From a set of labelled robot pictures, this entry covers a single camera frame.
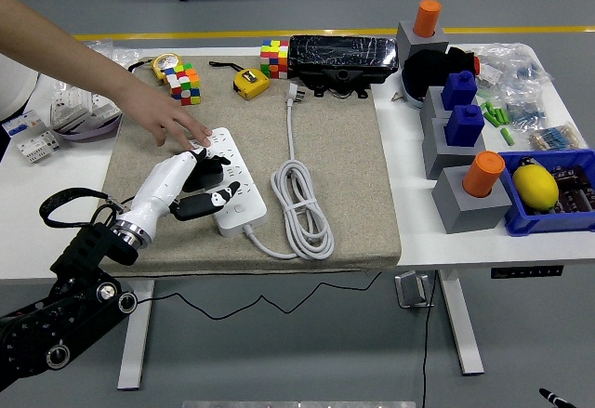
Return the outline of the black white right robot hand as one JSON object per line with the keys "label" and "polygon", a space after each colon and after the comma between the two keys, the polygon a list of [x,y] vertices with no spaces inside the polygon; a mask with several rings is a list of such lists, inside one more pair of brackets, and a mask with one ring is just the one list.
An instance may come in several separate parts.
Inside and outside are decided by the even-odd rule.
{"label": "black white right robot hand", "polygon": [[546,388],[540,388],[538,390],[539,394],[544,397],[549,403],[557,408],[576,408],[576,406],[569,401],[563,399],[562,397],[558,396],[554,392],[549,391]]}

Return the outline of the person's hand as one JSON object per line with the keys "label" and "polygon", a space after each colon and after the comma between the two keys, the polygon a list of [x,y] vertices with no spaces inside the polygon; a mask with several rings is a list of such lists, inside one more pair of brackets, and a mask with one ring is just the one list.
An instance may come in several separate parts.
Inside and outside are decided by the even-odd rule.
{"label": "person's hand", "polygon": [[170,136],[183,150],[191,150],[188,134],[201,146],[210,145],[210,129],[192,117],[175,99],[142,82],[121,87],[111,100],[135,123],[150,132],[159,147]]}

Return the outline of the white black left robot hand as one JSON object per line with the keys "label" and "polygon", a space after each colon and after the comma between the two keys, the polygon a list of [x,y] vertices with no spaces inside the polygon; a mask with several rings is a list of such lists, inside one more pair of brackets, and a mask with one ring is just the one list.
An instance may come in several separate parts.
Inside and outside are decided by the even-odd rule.
{"label": "white black left robot hand", "polygon": [[130,209],[116,218],[112,231],[140,249],[154,240],[160,217],[172,214],[180,221],[187,221],[217,213],[239,190],[238,181],[218,191],[182,199],[179,195],[219,184],[223,179],[222,167],[230,163],[207,148],[184,151],[162,161],[145,179]]}

